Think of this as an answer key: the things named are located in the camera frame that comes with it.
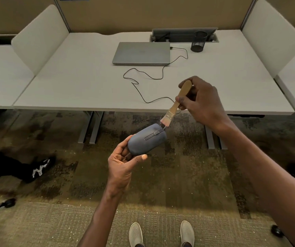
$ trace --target floor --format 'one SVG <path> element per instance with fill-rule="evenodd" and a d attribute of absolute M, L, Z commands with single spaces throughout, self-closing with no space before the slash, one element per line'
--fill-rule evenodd
<path fill-rule="evenodd" d="M 30 184 L 0 178 L 0 201 L 18 198 L 16 206 L 0 209 L 0 246 L 76 246 L 105 188 L 108 156 L 121 140 L 160 116 L 105 112 L 97 144 L 89 145 L 77 143 L 87 119 L 83 112 L 5 111 L 2 152 L 23 163 L 54 153 L 58 160 Z M 295 163 L 295 115 L 232 120 L 281 166 Z M 129 246 L 134 221 L 141 224 L 147 247 L 179 246 L 183 219 L 195 229 L 195 246 L 289 246 L 270 234 L 274 222 L 231 154 L 208 150 L 202 125 L 180 114 L 167 137 L 133 171 L 108 246 Z"/>

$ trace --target shoe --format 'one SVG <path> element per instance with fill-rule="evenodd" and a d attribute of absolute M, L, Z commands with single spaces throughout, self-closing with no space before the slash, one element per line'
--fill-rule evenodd
<path fill-rule="evenodd" d="M 56 163 L 56 157 L 52 156 L 50 158 L 44 159 L 40 162 L 30 164 L 32 168 L 32 174 L 27 179 L 24 179 L 26 183 L 31 183 L 41 175 L 45 174 L 51 167 Z"/>
<path fill-rule="evenodd" d="M 182 245 L 184 243 L 190 243 L 192 247 L 194 246 L 194 230 L 192 225 L 185 220 L 181 223 L 181 239 Z"/>
<path fill-rule="evenodd" d="M 143 233 L 139 223 L 135 222 L 129 229 L 129 242 L 131 247 L 135 247 L 137 244 L 143 244 Z"/>

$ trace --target mouse scroll wheel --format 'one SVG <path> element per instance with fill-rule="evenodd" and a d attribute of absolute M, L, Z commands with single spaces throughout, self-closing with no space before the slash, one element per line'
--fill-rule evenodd
<path fill-rule="evenodd" d="M 163 129 L 160 129 L 160 130 L 158 130 L 158 131 L 155 131 L 154 133 L 150 134 L 149 136 L 145 137 L 144 139 L 145 139 L 145 140 L 149 140 L 149 139 L 152 138 L 153 136 L 155 136 L 155 135 L 157 135 L 157 134 L 159 134 L 159 133 L 161 133 L 161 132 L 163 132 L 163 131 L 164 131 Z"/>

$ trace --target silver laptop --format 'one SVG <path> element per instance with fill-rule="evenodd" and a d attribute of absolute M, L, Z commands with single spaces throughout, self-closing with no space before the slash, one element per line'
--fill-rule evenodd
<path fill-rule="evenodd" d="M 169 42 L 120 42 L 113 64 L 167 65 L 170 63 Z"/>

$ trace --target black shoe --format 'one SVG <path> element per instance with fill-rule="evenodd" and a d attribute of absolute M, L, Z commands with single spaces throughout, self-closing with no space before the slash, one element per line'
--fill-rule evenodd
<path fill-rule="evenodd" d="M 32 167 L 32 173 L 31 176 L 27 179 L 23 179 L 26 183 L 31 183 L 37 178 L 39 178 L 41 175 L 45 174 L 51 167 L 55 165 L 56 157 L 50 157 L 47 159 L 44 159 L 40 162 L 32 163 L 30 166 Z"/>

